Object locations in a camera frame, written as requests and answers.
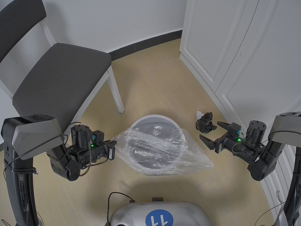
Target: white letters on logo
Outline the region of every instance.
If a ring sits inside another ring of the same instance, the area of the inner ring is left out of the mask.
[[[158,223],[155,223],[155,222],[154,222],[153,216],[151,216],[150,219],[151,219],[151,226],[156,226],[156,225],[158,225]]]
[[[168,221],[164,222],[163,215],[160,215],[160,217],[161,217],[161,224],[162,224],[162,226],[164,226],[165,224],[168,223]]]

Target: blue logo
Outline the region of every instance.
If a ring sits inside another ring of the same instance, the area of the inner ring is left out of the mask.
[[[172,226],[173,217],[170,212],[157,209],[146,216],[145,224],[146,226]]]

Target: chair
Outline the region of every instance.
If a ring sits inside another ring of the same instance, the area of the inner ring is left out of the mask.
[[[42,0],[14,0],[0,11],[0,62],[37,23],[40,23],[51,45],[30,70],[16,93],[8,93],[19,115],[55,116],[65,132],[71,128],[71,122],[80,119],[106,80],[119,112],[123,113],[124,107],[111,67],[110,54],[55,43],[45,17]]]

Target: cabinet door panel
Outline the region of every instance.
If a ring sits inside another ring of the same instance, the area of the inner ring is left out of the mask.
[[[252,20],[258,0],[187,0],[180,51],[216,91]]]
[[[256,119],[270,128],[275,115],[301,103],[300,8],[301,0],[260,0],[238,54],[216,91],[245,129]]]

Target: black baseboard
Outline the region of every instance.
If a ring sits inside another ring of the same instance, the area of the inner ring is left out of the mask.
[[[116,49],[112,52],[110,52],[109,54],[111,55],[112,61],[122,58],[126,55],[130,55],[132,53],[138,52],[140,50],[161,44],[161,43],[165,43],[165,42],[169,42],[172,40],[176,40],[176,39],[180,39],[182,36],[182,30],[178,30],[175,32],[169,32],[163,35],[159,35],[147,40],[143,40],[137,43],[133,43],[130,45],[127,45],[125,47]]]

